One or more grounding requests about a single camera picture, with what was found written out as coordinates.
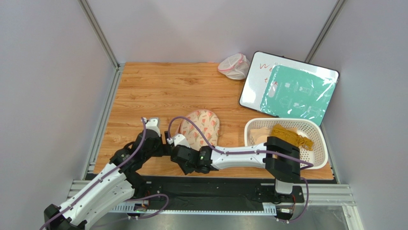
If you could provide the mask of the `floral mesh laundry bag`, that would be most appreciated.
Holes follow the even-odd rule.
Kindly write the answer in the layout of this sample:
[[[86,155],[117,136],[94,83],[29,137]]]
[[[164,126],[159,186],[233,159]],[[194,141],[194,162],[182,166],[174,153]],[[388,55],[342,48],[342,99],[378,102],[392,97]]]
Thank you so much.
[[[208,146],[198,130],[204,134],[212,146],[218,144],[220,120],[214,112],[205,109],[196,110],[186,115],[186,118],[192,121],[198,129],[189,121],[182,119],[176,133],[184,135],[191,148],[199,150],[203,146]]]

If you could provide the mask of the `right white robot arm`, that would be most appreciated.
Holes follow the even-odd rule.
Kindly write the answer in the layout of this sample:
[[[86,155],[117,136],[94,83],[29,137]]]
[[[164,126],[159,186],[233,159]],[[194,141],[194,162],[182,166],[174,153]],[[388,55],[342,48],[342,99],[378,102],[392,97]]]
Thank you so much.
[[[169,138],[172,151],[170,159],[177,163],[184,174],[210,173],[236,167],[265,169],[276,180],[275,191],[289,195],[294,184],[300,181],[300,149],[277,137],[266,142],[244,147],[226,148],[203,146],[199,150],[190,147],[183,135]]]

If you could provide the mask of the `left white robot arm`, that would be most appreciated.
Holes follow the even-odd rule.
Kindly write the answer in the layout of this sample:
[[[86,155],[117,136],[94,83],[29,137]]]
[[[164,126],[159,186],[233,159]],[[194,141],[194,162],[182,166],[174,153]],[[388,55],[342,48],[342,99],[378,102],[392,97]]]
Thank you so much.
[[[118,150],[104,169],[76,195],[60,205],[44,210],[42,230],[90,230],[117,205],[144,202],[162,193],[149,195],[147,183],[137,173],[153,156],[162,156],[165,147],[158,127],[145,127],[136,140]]]

